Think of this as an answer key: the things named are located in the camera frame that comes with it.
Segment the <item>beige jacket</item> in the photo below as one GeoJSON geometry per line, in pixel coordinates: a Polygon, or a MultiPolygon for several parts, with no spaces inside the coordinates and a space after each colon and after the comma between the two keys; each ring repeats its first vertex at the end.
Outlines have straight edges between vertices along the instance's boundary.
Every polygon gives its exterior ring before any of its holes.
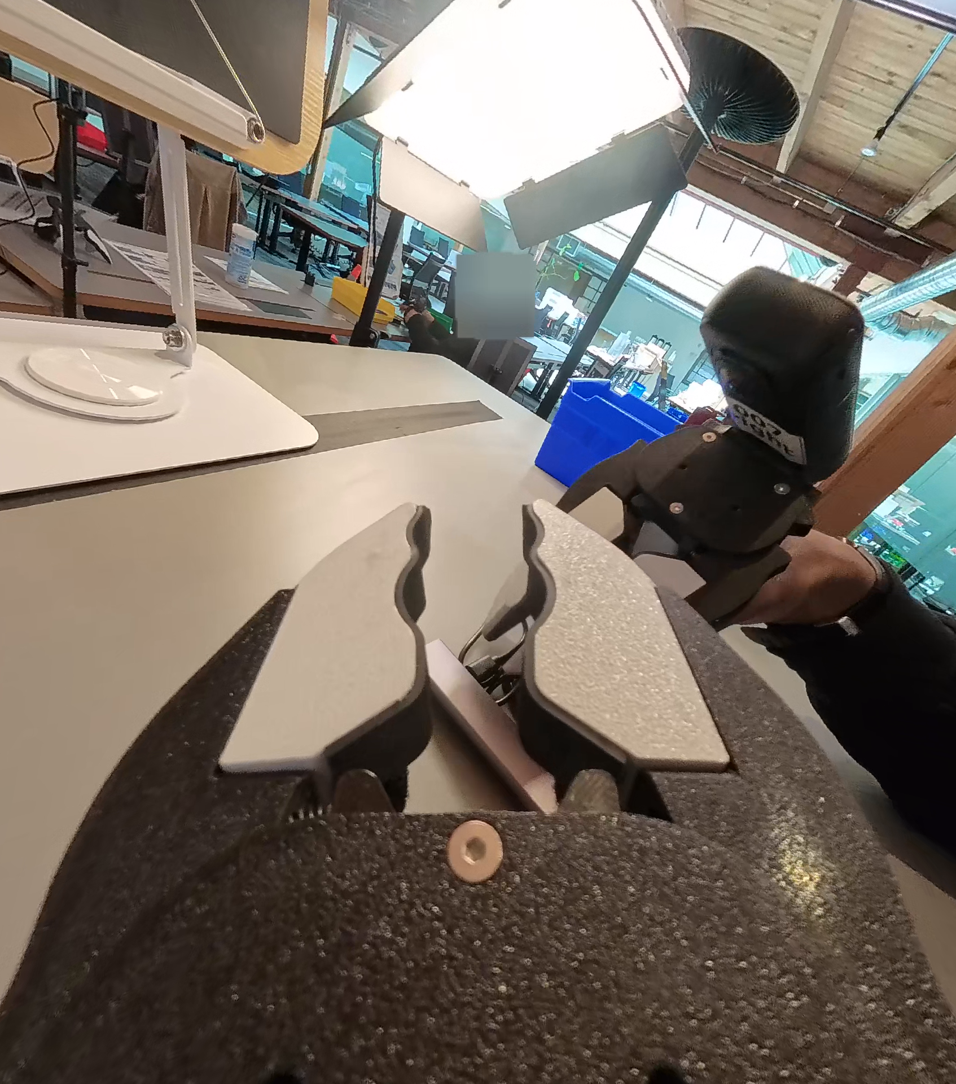
{"type": "MultiPolygon", "coordinates": [[[[186,149],[188,212],[196,245],[228,251],[234,224],[246,225],[238,170],[214,157],[186,149]]],[[[165,234],[160,152],[150,163],[144,188],[143,224],[147,232],[165,234]]]]}

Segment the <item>yellow bin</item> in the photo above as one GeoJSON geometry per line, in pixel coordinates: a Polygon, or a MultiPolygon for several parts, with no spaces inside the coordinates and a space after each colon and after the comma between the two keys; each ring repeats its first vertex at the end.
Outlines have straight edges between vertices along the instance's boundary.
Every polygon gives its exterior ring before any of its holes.
{"type": "MultiPolygon", "coordinates": [[[[333,278],[332,299],[347,311],[361,317],[366,302],[367,288],[352,278],[333,278]]],[[[387,325],[399,317],[396,304],[382,297],[373,317],[374,324],[387,325]]]]}

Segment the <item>blue storage bin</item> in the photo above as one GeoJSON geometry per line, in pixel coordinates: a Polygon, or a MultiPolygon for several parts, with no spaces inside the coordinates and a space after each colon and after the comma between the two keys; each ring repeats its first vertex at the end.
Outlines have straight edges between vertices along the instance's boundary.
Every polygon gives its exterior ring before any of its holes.
{"type": "Polygon", "coordinates": [[[606,459],[638,441],[651,443],[681,425],[653,403],[613,389],[609,380],[572,378],[552,415],[534,465],[570,486],[606,459]]]}

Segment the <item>grey usb hub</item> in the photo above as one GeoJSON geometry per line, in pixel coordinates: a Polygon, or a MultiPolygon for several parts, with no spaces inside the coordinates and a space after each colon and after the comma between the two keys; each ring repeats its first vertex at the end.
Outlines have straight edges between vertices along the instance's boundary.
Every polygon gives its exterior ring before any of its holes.
{"type": "Polygon", "coordinates": [[[525,752],[511,715],[471,676],[444,642],[426,645],[432,696],[471,750],[525,811],[552,814],[557,798],[552,775],[525,752]]]}

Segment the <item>person's right hand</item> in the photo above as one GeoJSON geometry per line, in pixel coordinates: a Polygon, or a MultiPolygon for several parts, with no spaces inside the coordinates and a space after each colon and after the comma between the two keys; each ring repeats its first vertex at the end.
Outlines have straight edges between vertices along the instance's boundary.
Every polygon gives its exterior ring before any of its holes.
{"type": "Polygon", "coordinates": [[[740,625],[808,625],[838,622],[879,582],[879,566],[849,541],[819,531],[788,535],[788,563],[734,618],[740,625]]]}

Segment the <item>wood-rimmed black board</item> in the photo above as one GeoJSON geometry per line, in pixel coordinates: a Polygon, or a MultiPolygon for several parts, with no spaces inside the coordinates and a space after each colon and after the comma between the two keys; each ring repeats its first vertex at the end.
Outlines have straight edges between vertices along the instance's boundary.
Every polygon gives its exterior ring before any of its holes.
{"type": "Polygon", "coordinates": [[[73,20],[256,114],[245,163],[287,175],[322,130],[326,1],[55,1],[73,20]]]}

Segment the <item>white lamp stand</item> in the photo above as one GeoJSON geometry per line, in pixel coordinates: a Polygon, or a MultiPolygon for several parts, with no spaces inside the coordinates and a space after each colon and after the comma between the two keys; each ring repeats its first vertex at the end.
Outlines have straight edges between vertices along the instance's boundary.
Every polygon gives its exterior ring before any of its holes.
{"type": "Polygon", "coordinates": [[[146,331],[0,313],[0,496],[312,447],[309,422],[198,344],[183,139],[245,163],[258,116],[53,2],[0,1],[0,50],[156,124],[173,311],[146,331]]]}

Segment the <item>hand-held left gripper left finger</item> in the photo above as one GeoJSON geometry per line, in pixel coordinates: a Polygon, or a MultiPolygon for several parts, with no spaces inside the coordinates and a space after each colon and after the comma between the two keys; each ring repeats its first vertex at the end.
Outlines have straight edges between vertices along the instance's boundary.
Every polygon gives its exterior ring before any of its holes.
{"type": "Polygon", "coordinates": [[[404,775],[431,737],[418,620],[431,511],[404,503],[297,584],[218,761],[229,774],[404,775]]]}

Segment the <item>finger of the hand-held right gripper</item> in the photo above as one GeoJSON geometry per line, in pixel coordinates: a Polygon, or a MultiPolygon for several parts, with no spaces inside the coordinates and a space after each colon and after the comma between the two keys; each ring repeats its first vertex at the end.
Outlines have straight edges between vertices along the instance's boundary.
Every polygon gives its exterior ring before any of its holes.
{"type": "Polygon", "coordinates": [[[583,524],[610,543],[630,543],[632,522],[625,519],[625,506],[611,490],[598,490],[583,502],[583,524]]]}
{"type": "Polygon", "coordinates": [[[635,541],[635,563],[658,589],[700,589],[702,576],[679,555],[676,542],[655,522],[644,522],[635,541]]]}

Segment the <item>black tripod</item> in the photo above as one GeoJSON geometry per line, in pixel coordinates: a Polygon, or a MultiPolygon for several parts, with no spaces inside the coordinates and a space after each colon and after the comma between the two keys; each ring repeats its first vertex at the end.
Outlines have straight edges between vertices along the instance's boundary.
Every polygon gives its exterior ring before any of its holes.
{"type": "Polygon", "coordinates": [[[90,258],[95,256],[111,264],[112,254],[104,238],[100,237],[82,212],[78,210],[77,149],[79,124],[86,118],[81,107],[83,98],[68,81],[56,77],[53,82],[53,101],[59,117],[59,149],[54,158],[56,189],[50,194],[51,212],[46,221],[36,220],[35,232],[52,234],[60,242],[62,274],[61,312],[64,318],[92,318],[98,306],[83,304],[79,296],[78,273],[90,270],[90,258]]]}

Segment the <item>wooden beam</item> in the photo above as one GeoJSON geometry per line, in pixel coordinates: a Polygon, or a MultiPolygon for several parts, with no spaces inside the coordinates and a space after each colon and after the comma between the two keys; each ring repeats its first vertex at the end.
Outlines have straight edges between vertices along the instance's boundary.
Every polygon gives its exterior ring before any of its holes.
{"type": "Polygon", "coordinates": [[[819,485],[815,522],[849,535],[956,436],[956,330],[856,429],[847,462],[819,485]]]}

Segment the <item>printed paper sheet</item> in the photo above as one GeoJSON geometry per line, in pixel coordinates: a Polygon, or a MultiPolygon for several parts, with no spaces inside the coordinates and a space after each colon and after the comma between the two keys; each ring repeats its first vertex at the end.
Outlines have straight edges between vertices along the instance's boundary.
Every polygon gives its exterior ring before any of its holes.
{"type": "MultiPolygon", "coordinates": [[[[117,251],[132,264],[141,274],[148,279],[155,286],[166,295],[170,294],[169,260],[167,251],[155,251],[150,248],[133,245],[122,241],[111,241],[105,238],[103,245],[107,251],[117,251]]],[[[197,266],[193,269],[194,295],[196,307],[208,310],[222,310],[232,312],[246,312],[251,310],[251,305],[241,300],[231,291],[219,285],[214,278],[208,276],[197,266]]],[[[270,292],[280,296],[287,295],[277,283],[269,278],[264,278],[258,271],[251,269],[249,280],[245,284],[247,289],[270,292]]]]}

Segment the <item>silver ventilation duct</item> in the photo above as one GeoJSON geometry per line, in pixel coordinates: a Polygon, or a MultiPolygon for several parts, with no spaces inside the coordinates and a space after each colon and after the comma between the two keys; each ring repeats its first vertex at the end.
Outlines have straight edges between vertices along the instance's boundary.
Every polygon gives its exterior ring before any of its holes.
{"type": "Polygon", "coordinates": [[[886,291],[868,296],[860,304],[860,310],[866,322],[880,321],[910,308],[912,305],[926,304],[954,291],[956,251],[886,291]]]}

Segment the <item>person's right forearm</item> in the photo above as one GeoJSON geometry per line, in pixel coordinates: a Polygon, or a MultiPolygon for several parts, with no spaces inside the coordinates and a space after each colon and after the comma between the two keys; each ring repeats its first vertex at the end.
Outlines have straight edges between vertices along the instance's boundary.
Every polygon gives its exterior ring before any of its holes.
{"type": "Polygon", "coordinates": [[[897,815],[956,859],[956,620],[877,565],[871,594],[838,622],[758,625],[752,638],[794,670],[897,815]]]}

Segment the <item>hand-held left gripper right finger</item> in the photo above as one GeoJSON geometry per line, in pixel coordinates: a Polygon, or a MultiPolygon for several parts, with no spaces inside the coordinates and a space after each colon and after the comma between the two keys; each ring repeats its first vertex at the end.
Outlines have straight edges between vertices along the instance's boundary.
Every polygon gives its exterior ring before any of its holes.
{"type": "Polygon", "coordinates": [[[729,752],[649,576],[598,532],[539,500],[525,638],[530,705],[605,754],[610,773],[715,773],[729,752]]]}

